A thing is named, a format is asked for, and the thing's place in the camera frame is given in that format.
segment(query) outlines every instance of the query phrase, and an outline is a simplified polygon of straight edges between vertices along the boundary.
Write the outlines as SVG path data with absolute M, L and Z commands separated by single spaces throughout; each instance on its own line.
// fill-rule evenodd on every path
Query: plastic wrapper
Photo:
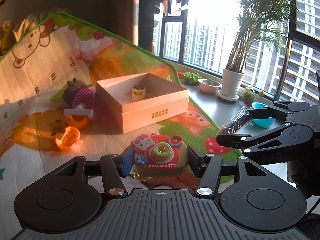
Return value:
M 236 114 L 226 125 L 224 125 L 217 134 L 221 133 L 235 133 L 241 127 L 250 124 L 249 112 L 246 106 L 241 107 L 238 114 Z

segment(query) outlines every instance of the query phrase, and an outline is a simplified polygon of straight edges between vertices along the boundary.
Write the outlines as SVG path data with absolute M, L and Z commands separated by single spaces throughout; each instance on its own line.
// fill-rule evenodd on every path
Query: children's play mat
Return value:
M 180 84 L 166 61 L 67 14 L 54 14 L 28 33 L 2 58 L 0 71 L 1 240 L 21 230 L 13 210 L 16 195 L 75 156 L 91 161 L 120 154 L 139 135 L 156 133 L 178 134 L 203 155 L 219 154 L 229 161 L 238 157 L 234 149 L 216 143 L 217 125 L 192 99 L 186 113 L 126 134 L 98 104 L 94 109 L 98 121 L 80 130 L 83 143 L 73 152 L 61 152 L 54 140 L 62 137 L 63 110 L 70 108 L 62 98 L 72 89 L 67 81 L 76 78 L 78 84 L 95 90 L 98 80 L 148 72 Z M 223 177 L 221 185 L 229 185 L 231 179 Z M 133 187 L 194 190 L 198 181 L 189 170 L 175 178 L 139 180 L 131 175 L 123 179 L 128 192 Z M 89 184 L 103 191 L 100 177 L 91 178 Z

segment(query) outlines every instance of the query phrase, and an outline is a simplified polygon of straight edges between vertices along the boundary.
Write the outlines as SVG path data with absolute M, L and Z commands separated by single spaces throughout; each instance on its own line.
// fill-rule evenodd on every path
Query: teal bowl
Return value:
M 253 102 L 251 106 L 254 109 L 259 109 L 259 108 L 264 108 L 267 105 L 263 103 Z M 268 119 L 253 119 L 253 122 L 262 128 L 269 128 L 275 122 L 275 119 L 271 117 L 269 117 Z

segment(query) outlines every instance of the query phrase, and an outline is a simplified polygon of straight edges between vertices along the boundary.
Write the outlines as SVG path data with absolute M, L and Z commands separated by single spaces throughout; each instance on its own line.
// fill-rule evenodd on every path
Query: teal star print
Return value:
M 0 180 L 3 180 L 3 173 L 4 173 L 5 168 L 0 169 Z

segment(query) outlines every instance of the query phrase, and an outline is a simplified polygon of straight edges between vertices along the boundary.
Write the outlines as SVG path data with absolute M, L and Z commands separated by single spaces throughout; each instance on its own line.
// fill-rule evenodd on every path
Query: cardboard box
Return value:
M 147 98 L 131 98 L 134 85 L 145 86 Z M 189 90 L 150 73 L 100 80 L 97 100 L 115 117 L 122 133 L 171 118 L 187 111 Z

